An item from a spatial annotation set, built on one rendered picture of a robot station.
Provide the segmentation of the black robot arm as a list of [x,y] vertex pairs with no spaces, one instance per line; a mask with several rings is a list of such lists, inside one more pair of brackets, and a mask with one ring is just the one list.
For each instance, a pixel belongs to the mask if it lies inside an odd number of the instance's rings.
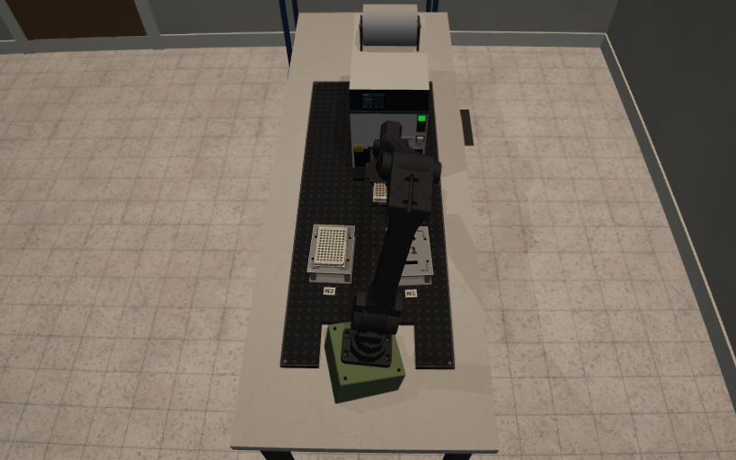
[[429,220],[432,183],[439,183],[441,162],[408,147],[401,135],[400,122],[387,120],[374,141],[376,171],[378,167],[379,175],[387,176],[389,222],[373,282],[354,297],[350,329],[342,335],[343,364],[390,367],[391,334],[397,333],[403,309],[403,298],[395,293],[412,239],[423,220]]

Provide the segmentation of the grey horizontal roll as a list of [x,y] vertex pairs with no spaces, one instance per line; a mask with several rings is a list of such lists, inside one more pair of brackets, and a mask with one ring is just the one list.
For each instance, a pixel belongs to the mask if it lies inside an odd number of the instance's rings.
[[416,4],[363,4],[363,46],[416,46]]

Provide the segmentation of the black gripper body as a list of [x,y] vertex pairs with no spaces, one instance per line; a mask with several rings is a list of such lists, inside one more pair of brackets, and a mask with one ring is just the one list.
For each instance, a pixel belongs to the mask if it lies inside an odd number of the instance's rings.
[[366,163],[365,178],[369,179],[370,183],[385,183],[387,186],[387,176],[379,175],[378,167],[376,171],[376,161]]

